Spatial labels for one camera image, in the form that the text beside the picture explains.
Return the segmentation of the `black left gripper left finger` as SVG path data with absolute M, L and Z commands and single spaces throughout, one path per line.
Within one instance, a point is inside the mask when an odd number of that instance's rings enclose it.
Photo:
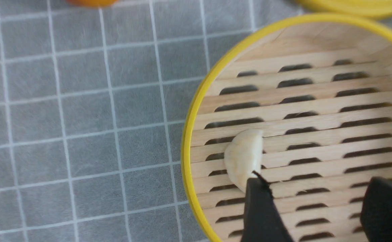
M 270 182 L 260 173 L 247 180 L 243 213 L 242 242 L 292 242 L 273 201 Z

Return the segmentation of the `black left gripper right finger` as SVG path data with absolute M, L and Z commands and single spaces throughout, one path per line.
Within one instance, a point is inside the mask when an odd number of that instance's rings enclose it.
M 360 222 L 369 242 L 392 242 L 392 181 L 371 178 L 362 202 Z

